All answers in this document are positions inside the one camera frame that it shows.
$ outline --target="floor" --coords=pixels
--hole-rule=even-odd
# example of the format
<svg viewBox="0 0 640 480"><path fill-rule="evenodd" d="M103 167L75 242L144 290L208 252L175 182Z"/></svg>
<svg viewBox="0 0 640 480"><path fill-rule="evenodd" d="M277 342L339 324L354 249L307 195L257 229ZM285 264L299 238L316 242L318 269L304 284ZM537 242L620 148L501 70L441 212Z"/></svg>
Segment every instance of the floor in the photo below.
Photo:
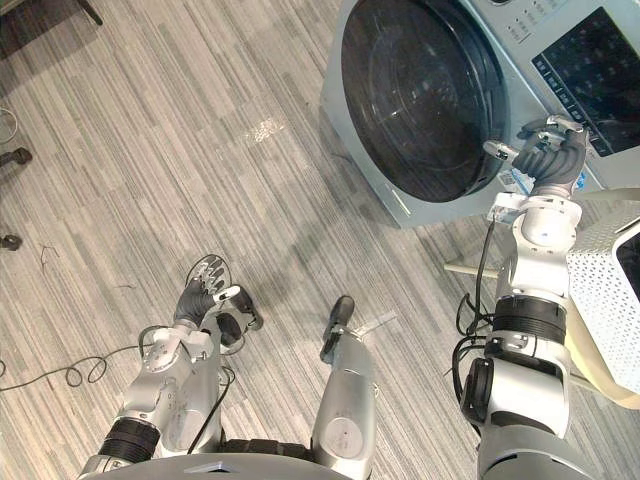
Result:
<svg viewBox="0 0 640 480"><path fill-rule="evenodd" d="M487 223L398 230L344 158L318 109L339 0L92 3L102 27L70 0L28 2L10 40L42 33L0 60L0 104L20 119L3 151L35 156L0 171L0 230L25 241L0 252L0 386L168 323L189 267L214 252L266 319L229 359L228 436L308 441L321 334L348 292L380 386L372 478L475 478L445 375L472 279L441 264L477 262ZM585 205L584 224L612 208ZM134 351L108 361L93 384L58 373L0 393L2 478L75 478L138 371ZM588 391L572 402L569 441L604 477L640 478L640 414Z"/></svg>

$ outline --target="black cable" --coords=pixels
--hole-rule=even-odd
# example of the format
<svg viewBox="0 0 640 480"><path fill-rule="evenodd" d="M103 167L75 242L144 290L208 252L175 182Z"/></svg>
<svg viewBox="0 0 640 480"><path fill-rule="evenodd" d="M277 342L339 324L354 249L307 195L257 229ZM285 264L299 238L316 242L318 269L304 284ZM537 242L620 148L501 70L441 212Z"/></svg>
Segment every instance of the black cable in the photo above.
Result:
<svg viewBox="0 0 640 480"><path fill-rule="evenodd" d="M222 400L224 400L224 397L227 396L227 392L229 391L229 387L236 380L236 372L234 372L233 369L231 369L230 367L227 367L225 365L221 365L220 368L222 368L222 370L225 372L225 374L227 376L227 383L224 384L224 390L222 390L222 394L220 395L218 400L216 400L216 403L213 404L213 407L211 407L211 411L209 412L209 415L207 415L207 418L205 419L204 423L202 424L202 427L200 427L200 430L198 431L198 434L193 439L193 442L191 442L191 445L189 446L189 449L187 450L187 455L190 455L191 453L193 453L193 450L196 448L196 445L198 445L198 442L200 441L200 438L202 437L202 434L207 429L207 426L209 425L209 422L211 422L211 419L213 418L213 415L218 410L218 407L220 407L220 404L222 403Z"/></svg>
<svg viewBox="0 0 640 480"><path fill-rule="evenodd" d="M484 349L484 340L486 340L486 336L478 335L478 331L487 326L493 324L493 314L492 313L482 313L480 311L480 292L482 289L482 273L484 272L484 266L487 261L487 253L489 251L489 245L491 244L491 237L493 235L493 230L495 228L496 221L495 218L489 225L487 229L487 235L484 239L484 244L482 246L482 255L480 256L480 264L478 265L478 274L476 275L476 283L475 283L475 303L471 302L471 295L466 293L460 303L458 305L458 310L456 312L456 330L463 338L456 344L451 354L451 376L453 379L453 390L456 395L456 399L458 403L460 403L462 399L462 382L460 381L460 362L467 356L467 354L472 350L482 350ZM464 306L467 306L473 312L473 320L467 326L467 328L463 329L461 324L462 317L462 309ZM475 432L480 435L480 429L476 425L471 425Z"/></svg>
<svg viewBox="0 0 640 480"><path fill-rule="evenodd" d="M155 330L160 330L161 328L169 328L166 325L151 325L149 327L145 327L142 329L142 331L138 334L138 353L140 354L140 358L144 357L144 339L147 336L147 334L149 334L150 332L153 332Z"/></svg>
<svg viewBox="0 0 640 480"><path fill-rule="evenodd" d="M487 235L484 237L484 245L482 246L482 255L480 256L480 264L478 265L478 274L476 275L476 299L475 308L473 309L474 316L473 322L467 328L467 335L471 335L478 328L478 323L482 319L480 313L480 290L482 287L482 273L484 272L484 265L487 261L487 253L489 252L489 245L491 244L491 236L493 235L493 229L496 227L496 219L494 218L487 229Z"/></svg>
<svg viewBox="0 0 640 480"><path fill-rule="evenodd" d="M144 347L149 347L151 346L151 344L146 344L143 345ZM96 363L93 365L93 367L91 367L91 370L89 370L89 373L87 374L86 380L87 383L96 383L98 380L100 380L102 377L104 377L104 374L107 371L107 368L109 367L108 363L107 363L107 359L113 355L115 355L116 353L120 353L120 352L124 352L125 350L133 350L139 348L138 345L128 345L126 347L121 347L118 348L116 350L112 350L111 352L107 353L106 355L100 356L100 355L90 355L88 357L84 357L81 358L80 360L77 360L76 362L72 363L69 366L66 367L61 367L61 368L56 368L55 370L50 370L48 372L43 373L42 375L37 376L36 378L29 380L28 382L24 382L24 383L20 383L17 385L12 385L10 387L4 387L4 388L0 388L0 392L8 392L10 390L17 390L19 388L24 388L26 386L31 385L32 383L37 382L38 380L42 380L45 377L48 377L50 375L53 375L55 373L59 373L59 372L65 372L64 378L65 381L67 382L67 385L71 388L77 388L80 385L82 385L84 383L84 377L82 376L82 372L77 368L77 366L83 362L87 362L89 360L96 360ZM2 378L4 376L4 374L6 373L6 364L0 360L0 378ZM77 380L74 381L74 379L72 378L72 375L77 375Z"/></svg>

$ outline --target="chair leg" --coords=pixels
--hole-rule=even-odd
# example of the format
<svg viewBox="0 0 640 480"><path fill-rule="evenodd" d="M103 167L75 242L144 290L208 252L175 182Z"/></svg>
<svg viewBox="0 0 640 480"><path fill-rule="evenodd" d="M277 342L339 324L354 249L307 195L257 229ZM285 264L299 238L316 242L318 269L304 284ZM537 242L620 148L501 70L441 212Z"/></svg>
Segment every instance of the chair leg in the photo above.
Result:
<svg viewBox="0 0 640 480"><path fill-rule="evenodd" d="M20 147L14 150L13 152L6 152L3 154L0 154L0 167L2 167L3 165L7 165L8 163L11 163L11 162L16 162L19 165L24 165L25 163L29 162L32 158L33 156L31 155L31 152L29 152L29 150L27 150L26 148Z"/></svg>
<svg viewBox="0 0 640 480"><path fill-rule="evenodd" d="M93 18L93 21L98 25L102 25L102 18L98 15L98 12L91 6L88 0L76 0L78 4L82 7L82 9L87 12L87 14Z"/></svg>
<svg viewBox="0 0 640 480"><path fill-rule="evenodd" d="M0 248L16 251L20 245L22 245L22 239L16 235L6 235L0 238Z"/></svg>

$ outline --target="black door glass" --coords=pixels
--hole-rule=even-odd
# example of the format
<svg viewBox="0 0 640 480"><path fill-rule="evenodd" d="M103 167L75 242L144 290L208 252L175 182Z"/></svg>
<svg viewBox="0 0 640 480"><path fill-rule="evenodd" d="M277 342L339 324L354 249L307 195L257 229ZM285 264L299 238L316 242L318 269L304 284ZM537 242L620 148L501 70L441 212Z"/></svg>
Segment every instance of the black door glass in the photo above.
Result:
<svg viewBox="0 0 640 480"><path fill-rule="evenodd" d="M342 74L358 136L398 188L447 202L493 178L482 143L501 134L503 87L456 2L360 2L345 28Z"/></svg>
<svg viewBox="0 0 640 480"><path fill-rule="evenodd" d="M640 234L634 235L620 245L616 256L636 297L640 299Z"/></svg>

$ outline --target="black wire bundle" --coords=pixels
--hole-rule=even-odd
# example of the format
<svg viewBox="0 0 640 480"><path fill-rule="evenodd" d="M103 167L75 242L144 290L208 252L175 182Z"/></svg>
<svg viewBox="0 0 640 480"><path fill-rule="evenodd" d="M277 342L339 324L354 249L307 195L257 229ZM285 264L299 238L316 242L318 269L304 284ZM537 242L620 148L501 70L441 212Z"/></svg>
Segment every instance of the black wire bundle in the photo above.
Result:
<svg viewBox="0 0 640 480"><path fill-rule="evenodd" d="M487 325L493 325L493 314L491 313L482 313L480 311L480 291L482 287L482 273L484 271L484 266L487 261L487 252L489 251L489 245L491 243L491 236L493 235L493 230L495 228L495 219L489 225L489 229L487 230L487 236L484 239L484 245L482 247L482 256L480 257L480 264L478 266L478 274L476 276L476 285L475 285L475 303L471 302L471 295L466 293L464 297L460 300L460 304L458 305L458 311L456 313L456 330L458 333L463 336L463 338L456 344L453 348L453 353L451 354L451 374L453 377L453 390L456 394L456 399L458 403L462 399L462 382L460 381L460 362L466 357L469 352L472 350L482 350L484 349L484 340L486 340L485 335L479 335L478 331ZM473 320L466 327L462 328L461 317L462 317L462 309L464 306L467 306L473 312ZM473 429L476 431L478 435L480 435L480 430L475 425L472 425Z"/></svg>

